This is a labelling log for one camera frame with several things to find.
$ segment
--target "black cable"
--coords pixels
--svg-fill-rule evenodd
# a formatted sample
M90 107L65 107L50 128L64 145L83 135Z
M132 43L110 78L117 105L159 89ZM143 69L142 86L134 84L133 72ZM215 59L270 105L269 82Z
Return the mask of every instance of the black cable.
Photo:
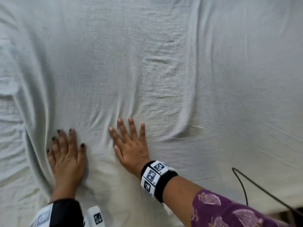
M243 177L245 177L248 181L250 181L252 184L254 184L256 187L258 187L260 190L262 190L264 193L266 193L267 195L269 195L271 198L275 199L277 202L279 202L280 204L282 204L283 206L285 206L286 208L290 209L291 211L299 214L300 216L303 217L303 214L299 211L297 211L296 209L292 208L291 206L287 205L285 202L281 201L280 199L278 199L276 196L272 195L270 192L268 192L267 190L265 190L264 188L262 188L261 186L259 186L257 183L255 183L253 180L251 180L250 178L248 178L248 176L246 176L245 174L243 174L241 171L239 171L236 168L232 168L232 171L234 172L234 174L237 176L239 182L241 183L241 186L243 188L244 191L244 195L245 195L245 200L246 200L246 205L248 206L248 200L247 200L247 195L246 195L246 191L244 189L244 186L240 180L240 178L238 177L238 175L236 174L235 171L237 171L239 174L241 174Z

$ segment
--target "finger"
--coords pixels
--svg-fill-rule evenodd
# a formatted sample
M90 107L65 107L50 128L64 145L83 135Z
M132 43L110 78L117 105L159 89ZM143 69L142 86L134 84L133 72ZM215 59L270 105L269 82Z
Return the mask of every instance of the finger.
M114 146L114 149L115 149L116 156L118 157L120 163L123 163L123 155L122 155L121 150L119 149L119 147L117 145Z
M86 145L85 143L82 143L79 147L78 151L78 163L82 163L83 161L86 161Z
M55 165L56 165L54 151L52 149L48 149L46 153L47 153L48 163L51 167L51 171L54 173Z
M131 138L133 141L137 141L138 134L137 134L136 126L134 125L134 120L132 118L129 118L128 122L129 122L129 127L131 129Z
M67 157L77 156L77 137L74 129L69 130Z
M117 144L120 149L122 149L122 147L124 146L124 143L112 127L109 128L109 134L113 138L114 143Z
M54 151L54 156L55 156L56 161L58 161L61 158L61 150L60 150L59 141L55 136L53 136L51 139L52 139L52 144L53 144L52 149Z
M130 141L131 139L128 135L128 132L127 132L125 126L124 126L124 123L123 123L122 119L118 119L117 124L118 124L118 127L120 129L121 135L124 138L124 140L125 141Z
M61 158L65 158L68 151L68 145L67 145L67 137L66 133L63 130L58 130L59 135L59 145L61 150Z
M147 145L146 138L145 138L145 124L144 123L141 123L140 141L143 143L143 145Z

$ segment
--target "purple patterned fabric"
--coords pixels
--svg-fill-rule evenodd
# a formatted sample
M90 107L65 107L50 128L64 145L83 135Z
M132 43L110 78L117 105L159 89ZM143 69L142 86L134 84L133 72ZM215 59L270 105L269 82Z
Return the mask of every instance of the purple patterned fabric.
M193 201L192 227L291 227L248 207L201 190Z

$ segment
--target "right hand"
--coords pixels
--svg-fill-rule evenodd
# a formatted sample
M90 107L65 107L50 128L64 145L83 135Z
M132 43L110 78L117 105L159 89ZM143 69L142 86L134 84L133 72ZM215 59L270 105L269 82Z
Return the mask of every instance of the right hand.
M131 137L129 136L122 119L117 124L124 141L119 137L114 128L109 128L109 134L115 143L115 153L122 166L130 173L141 179L141 170L144 165L150 162L149 151L145 138L145 125L141 123L140 138L138 137L134 120L129 118Z

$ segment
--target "white bed sheet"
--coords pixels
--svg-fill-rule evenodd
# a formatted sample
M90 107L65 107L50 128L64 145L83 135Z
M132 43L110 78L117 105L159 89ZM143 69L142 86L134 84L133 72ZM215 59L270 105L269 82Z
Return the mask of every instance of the white bed sheet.
M84 210L97 203L112 226L178 225L114 156L107 128L128 116L146 122L153 158L201 186L243 201L234 166L302 205L303 0L0 4L0 206L10 226L26 226L51 193L45 150L70 126L89 145ZM252 207L282 209L243 182Z

